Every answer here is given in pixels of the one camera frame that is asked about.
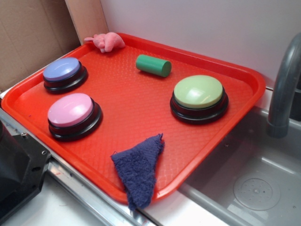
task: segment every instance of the orange tray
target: orange tray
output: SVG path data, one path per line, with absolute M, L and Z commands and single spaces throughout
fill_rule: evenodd
M 123 49 L 102 54 L 88 43 L 64 56 L 77 58 L 89 73 L 88 80 L 70 93 L 86 93 L 103 110 L 102 124 L 88 137 L 73 142 L 59 142 L 51 137 L 48 109 L 66 94 L 46 92 L 43 69 L 14 86 L 2 100 L 2 108 L 122 203 L 127 203 L 127 196 L 110 156 L 163 133 L 166 145 L 157 163 L 152 199 L 159 200 L 176 190 L 254 106 L 265 91 L 265 82 L 258 72 L 245 67 L 120 35 L 126 43 Z M 169 60 L 172 72 L 162 78 L 139 71 L 135 62 L 140 54 Z M 226 114 L 206 125 L 178 121 L 169 106 L 176 83 L 197 74 L 217 78 L 229 96 Z

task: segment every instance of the stainless steel sink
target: stainless steel sink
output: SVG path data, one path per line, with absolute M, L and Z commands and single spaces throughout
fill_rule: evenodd
M 229 225 L 300 225 L 301 125 L 271 138 L 267 116 L 254 107 L 179 191 Z

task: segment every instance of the tray rim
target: tray rim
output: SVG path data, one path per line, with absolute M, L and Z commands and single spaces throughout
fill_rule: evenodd
M 201 150 L 199 153 L 195 156 L 195 158 L 190 161 L 185 168 L 182 169 L 182 171 L 163 189 L 160 191 L 157 191 L 155 189 L 154 196 L 152 201 L 160 200 L 167 195 L 171 194 L 175 190 L 178 189 L 178 187 L 181 185 L 181 183 L 189 176 L 189 174 L 210 154 L 210 152 L 218 145 L 218 143 L 223 139 L 225 134 L 228 134 L 233 127 L 252 109 L 252 107 L 255 105 L 255 103 L 260 99 L 260 97 L 264 94 L 264 91 L 266 89 L 265 87 L 265 80 L 263 79 L 262 75 L 250 68 L 236 65 L 233 63 L 229 63 L 226 61 L 218 60 L 212 57 L 192 53 L 186 50 L 181 50 L 178 48 L 174 48 L 171 46 L 167 46 L 164 44 L 156 43 L 153 41 L 141 39 L 132 35 L 119 33 L 119 35 L 122 37 L 126 45 L 132 46 L 135 48 L 141 48 L 143 47 L 143 50 L 146 50 L 148 52 L 159 54 L 165 57 L 169 57 L 171 59 L 181 61 L 183 63 L 194 65 L 197 67 L 204 68 L 206 70 L 220 73 L 225 76 L 229 76 L 235 79 L 238 79 L 240 81 L 244 81 L 247 83 L 252 91 L 253 96 L 246 102 L 244 107 L 242 107 L 233 118 L 231 118 L 224 126 L 223 128 L 204 146 L 203 149 L 209 149 L 210 151 L 202 152 Z M 71 51 L 70 53 L 62 56 L 63 57 L 75 57 L 80 58 L 83 56 L 84 53 L 88 53 L 92 50 L 94 50 L 96 47 L 91 43 L 86 43 L 75 50 Z M 21 81 L 20 83 L 16 84 L 8 93 L 4 96 L 1 106 L 4 111 L 6 111 L 8 114 L 10 114 L 15 120 L 17 120 L 19 123 L 21 123 L 25 128 L 27 128 L 30 132 L 32 131 L 39 131 L 40 129 L 34 126 L 30 123 L 26 118 L 24 118 L 21 114 L 19 114 L 17 111 L 13 108 L 13 102 L 14 100 L 18 99 L 24 92 L 28 91 L 33 86 L 41 83 L 43 81 L 42 78 L 42 72 L 44 68 L 38 70 L 36 73 L 32 74 L 25 80 Z M 233 76 L 231 74 L 232 71 L 239 71 L 240 75 L 244 75 L 240 78 L 237 76 Z M 44 140 L 50 140 L 49 137 L 46 136 L 44 133 L 33 133 L 38 139 L 40 139 L 43 143 Z M 61 146 L 58 143 L 53 142 L 51 149 L 62 149 Z M 95 177 L 97 177 L 97 183 L 101 184 L 107 184 L 112 187 L 111 182 L 107 181 L 106 178 L 100 177 L 100 175 L 93 169 L 90 169 L 88 165 L 85 163 L 82 163 L 80 161 L 80 158 L 77 156 L 65 153 L 61 155 L 61 153 L 57 153 L 61 157 L 63 157 L 69 164 L 71 164 L 74 168 L 76 168 L 80 173 L 85 175 L 89 180 L 93 178 L 95 180 Z M 75 160 L 76 163 L 70 163 L 66 158 L 71 157 L 72 160 Z M 110 192 L 110 189 L 105 190 L 109 196 L 111 196 L 113 199 L 121 202 L 121 203 L 127 203 L 126 194 L 123 192 L 114 193 L 113 195 Z

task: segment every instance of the blue cloth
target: blue cloth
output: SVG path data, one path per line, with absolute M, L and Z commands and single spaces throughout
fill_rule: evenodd
M 111 156 L 126 188 L 130 210 L 143 209 L 151 203 L 156 183 L 156 163 L 164 149 L 162 136 L 150 137 L 131 149 Z

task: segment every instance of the faucet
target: faucet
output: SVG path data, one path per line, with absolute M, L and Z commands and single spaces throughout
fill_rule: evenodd
M 285 137 L 289 118 L 301 121 L 300 74 L 301 33 L 292 39 L 278 71 L 266 128 L 270 137 Z

